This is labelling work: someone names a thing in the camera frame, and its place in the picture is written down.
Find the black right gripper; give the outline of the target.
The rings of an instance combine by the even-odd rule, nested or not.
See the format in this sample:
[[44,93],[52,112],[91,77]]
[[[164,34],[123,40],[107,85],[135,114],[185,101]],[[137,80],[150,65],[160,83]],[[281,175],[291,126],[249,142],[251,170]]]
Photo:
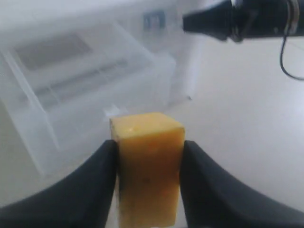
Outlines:
[[298,0],[224,0],[182,16],[186,33],[220,41],[299,36]]

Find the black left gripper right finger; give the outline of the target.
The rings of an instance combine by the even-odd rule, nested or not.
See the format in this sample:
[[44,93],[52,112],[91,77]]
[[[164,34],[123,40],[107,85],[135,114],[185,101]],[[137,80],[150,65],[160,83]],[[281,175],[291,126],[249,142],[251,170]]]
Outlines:
[[180,190],[189,228],[302,228],[303,212],[247,186],[204,152],[184,143]]

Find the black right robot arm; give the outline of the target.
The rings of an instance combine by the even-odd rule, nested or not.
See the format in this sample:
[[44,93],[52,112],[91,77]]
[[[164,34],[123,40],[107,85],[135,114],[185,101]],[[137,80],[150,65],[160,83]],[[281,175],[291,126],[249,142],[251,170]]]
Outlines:
[[302,37],[302,0],[224,0],[219,4],[185,14],[184,32],[203,34],[221,41]]

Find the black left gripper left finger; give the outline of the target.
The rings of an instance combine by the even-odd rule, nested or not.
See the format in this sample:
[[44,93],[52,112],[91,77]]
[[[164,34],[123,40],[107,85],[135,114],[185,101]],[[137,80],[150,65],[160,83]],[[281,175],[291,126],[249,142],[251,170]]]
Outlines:
[[104,228],[118,159],[106,140],[80,167],[54,185],[0,209],[2,228]]

